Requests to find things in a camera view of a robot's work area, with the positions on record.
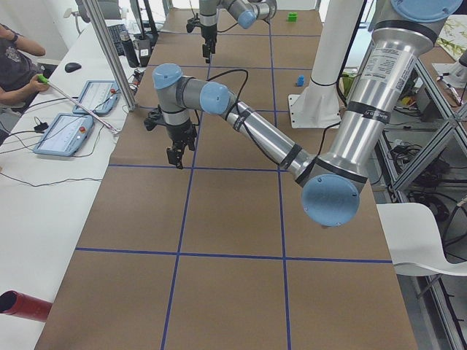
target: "person's arm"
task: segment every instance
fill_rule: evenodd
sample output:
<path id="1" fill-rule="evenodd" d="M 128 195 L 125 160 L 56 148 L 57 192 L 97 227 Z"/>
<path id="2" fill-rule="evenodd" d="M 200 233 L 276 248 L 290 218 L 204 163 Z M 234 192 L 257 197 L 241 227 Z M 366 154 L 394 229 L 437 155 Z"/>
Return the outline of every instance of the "person's arm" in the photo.
<path id="1" fill-rule="evenodd" d="M 5 28 L 0 24 L 0 38 L 12 41 L 16 35 L 17 34 L 14 31 Z M 30 40 L 21 35 L 18 35 L 15 45 L 17 49 L 34 56 L 45 55 L 45 48 L 34 40 Z"/>
<path id="2" fill-rule="evenodd" d="M 39 91 L 46 91 L 49 85 L 42 84 L 37 80 L 38 75 L 34 75 L 31 81 L 21 89 L 13 91 L 5 91 L 0 87 L 0 104 L 13 106 L 25 101 L 30 95 Z"/>

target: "computer mouse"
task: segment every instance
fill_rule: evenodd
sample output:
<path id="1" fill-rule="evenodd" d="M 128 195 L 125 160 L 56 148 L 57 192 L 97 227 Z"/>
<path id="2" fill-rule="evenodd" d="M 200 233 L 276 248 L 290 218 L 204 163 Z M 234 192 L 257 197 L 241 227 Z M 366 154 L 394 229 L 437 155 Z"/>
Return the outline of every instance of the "computer mouse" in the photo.
<path id="1" fill-rule="evenodd" d="M 76 62 L 70 62 L 65 65 L 65 72 L 66 73 L 71 73 L 73 71 L 76 71 L 77 69 L 80 69 L 81 65 Z"/>

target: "person's hand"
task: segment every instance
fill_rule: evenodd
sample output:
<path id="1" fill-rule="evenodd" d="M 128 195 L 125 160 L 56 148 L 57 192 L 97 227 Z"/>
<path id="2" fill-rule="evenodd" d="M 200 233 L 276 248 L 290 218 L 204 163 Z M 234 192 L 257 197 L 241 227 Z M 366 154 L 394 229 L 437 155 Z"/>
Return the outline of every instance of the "person's hand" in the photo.
<path id="1" fill-rule="evenodd" d="M 6 39 L 6 40 L 12 40 L 14 37 L 15 37 L 15 33 L 13 33 L 9 29 L 6 29 L 0 24 L 0 38 Z"/>
<path id="2" fill-rule="evenodd" d="M 38 78 L 39 78 L 38 74 L 34 75 L 29 81 L 29 85 L 31 86 L 31 88 L 34 89 L 34 92 L 35 91 L 46 91 L 49 88 L 49 85 L 41 83 Z"/>

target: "red cylinder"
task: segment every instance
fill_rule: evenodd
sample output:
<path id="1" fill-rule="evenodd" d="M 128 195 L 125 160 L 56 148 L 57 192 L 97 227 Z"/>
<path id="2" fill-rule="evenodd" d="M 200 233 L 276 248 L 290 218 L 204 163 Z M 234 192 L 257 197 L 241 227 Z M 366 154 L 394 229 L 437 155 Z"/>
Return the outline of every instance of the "red cylinder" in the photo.
<path id="1" fill-rule="evenodd" d="M 10 290 L 0 295 L 0 313 L 45 322 L 52 303 Z"/>

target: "white table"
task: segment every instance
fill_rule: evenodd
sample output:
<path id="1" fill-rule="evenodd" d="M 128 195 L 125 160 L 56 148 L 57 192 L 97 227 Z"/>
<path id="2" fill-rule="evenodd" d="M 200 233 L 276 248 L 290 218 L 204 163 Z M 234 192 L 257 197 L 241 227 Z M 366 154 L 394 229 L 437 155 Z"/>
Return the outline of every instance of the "white table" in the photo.
<path id="1" fill-rule="evenodd" d="M 120 61 L 126 76 L 131 76 L 134 69 L 128 66 L 126 58 L 120 56 Z M 68 62 L 78 62 L 82 68 L 68 74 L 63 69 Z M 114 79 L 92 26 L 85 29 L 50 81 L 69 95 L 78 96 L 89 79 Z M 63 96 L 49 89 L 40 93 L 33 104 L 60 97 Z M 124 105 L 120 97 L 105 117 L 119 129 L 128 111 Z M 72 108 L 70 101 L 32 107 L 13 132 L 32 130 L 36 125 L 34 117 L 50 124 L 58 113 L 71 112 Z M 77 155 L 91 152 L 100 128 L 101 124 L 95 123 Z M 26 144 L 39 140 L 39 134 L 34 133 L 19 137 Z M 89 157 L 40 156 L 28 149 L 1 154 L 22 147 L 13 136 L 0 147 L 0 167 L 2 173 L 33 184 L 68 178 L 102 179 L 116 142 L 117 137 L 104 128 Z M 30 187 L 0 176 L 0 294 L 13 289 L 54 301 L 99 185 L 96 181 L 79 181 Z M 33 349 L 43 326 L 41 322 L 0 315 L 0 349 Z"/>

